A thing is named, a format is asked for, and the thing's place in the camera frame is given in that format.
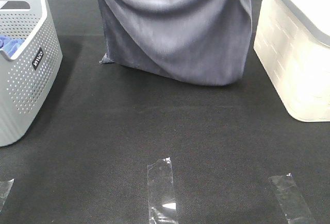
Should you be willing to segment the right clear tape strip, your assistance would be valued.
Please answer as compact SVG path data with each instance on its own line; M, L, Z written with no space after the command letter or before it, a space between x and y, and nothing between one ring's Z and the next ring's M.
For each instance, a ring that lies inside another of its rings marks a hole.
M268 178L287 223L316 223L291 173Z

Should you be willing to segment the black table mat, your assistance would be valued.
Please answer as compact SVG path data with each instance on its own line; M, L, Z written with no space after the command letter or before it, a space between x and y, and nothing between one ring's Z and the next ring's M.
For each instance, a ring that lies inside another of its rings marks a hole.
M171 158L180 223L285 223L268 178L292 174L329 223L329 123L286 111L255 52L243 78L202 87L117 64L97 0L48 0L63 60L25 136L1 223L147 223L147 166Z

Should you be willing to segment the grey microfibre towel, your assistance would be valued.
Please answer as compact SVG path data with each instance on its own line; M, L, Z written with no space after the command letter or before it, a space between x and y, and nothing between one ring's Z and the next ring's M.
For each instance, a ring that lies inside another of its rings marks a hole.
M206 86L242 78L252 0L97 1L106 44L102 63Z

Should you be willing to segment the cream plastic storage basket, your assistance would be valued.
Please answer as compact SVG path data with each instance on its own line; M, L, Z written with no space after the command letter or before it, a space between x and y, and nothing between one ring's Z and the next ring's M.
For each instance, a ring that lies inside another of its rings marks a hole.
M293 118L329 121L329 0L262 0L254 50Z

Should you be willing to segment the grey perforated laundry basket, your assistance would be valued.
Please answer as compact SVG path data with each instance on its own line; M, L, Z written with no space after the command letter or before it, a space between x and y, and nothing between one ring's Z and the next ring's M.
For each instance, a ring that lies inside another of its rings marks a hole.
M15 52L1 43L1 146L24 136L42 107L60 68L62 51L47 0L26 2L25 9L1 10L1 36Z

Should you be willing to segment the clear tape strip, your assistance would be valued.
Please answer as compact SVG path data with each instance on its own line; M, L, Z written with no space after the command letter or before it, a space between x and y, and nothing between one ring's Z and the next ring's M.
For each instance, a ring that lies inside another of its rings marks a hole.
M147 166L149 223L178 223L170 158Z
M10 193L13 183L14 183L14 179L0 182L0 212L2 211L2 208L7 200L7 197Z
M291 173L268 178L287 223L316 223Z

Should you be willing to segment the blue towel in basket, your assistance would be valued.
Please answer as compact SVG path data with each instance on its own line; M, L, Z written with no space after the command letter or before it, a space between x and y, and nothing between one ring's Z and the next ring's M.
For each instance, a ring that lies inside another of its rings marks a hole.
M9 57L12 57L13 54L18 50L18 48L24 43L24 39L13 39L5 35L1 35L1 45L0 48L3 50Z

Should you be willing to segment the left clear tape strip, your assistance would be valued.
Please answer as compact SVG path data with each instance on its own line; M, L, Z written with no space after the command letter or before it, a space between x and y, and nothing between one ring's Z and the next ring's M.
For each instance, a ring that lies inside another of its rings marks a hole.
M7 197L10 193L13 183L14 183L14 179L0 182L0 212L2 211L2 208L7 200Z

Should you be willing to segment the centre clear tape strip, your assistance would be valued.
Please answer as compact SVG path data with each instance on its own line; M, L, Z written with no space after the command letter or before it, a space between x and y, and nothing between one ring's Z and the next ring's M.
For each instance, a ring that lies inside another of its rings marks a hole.
M178 223L170 158L147 166L149 223Z

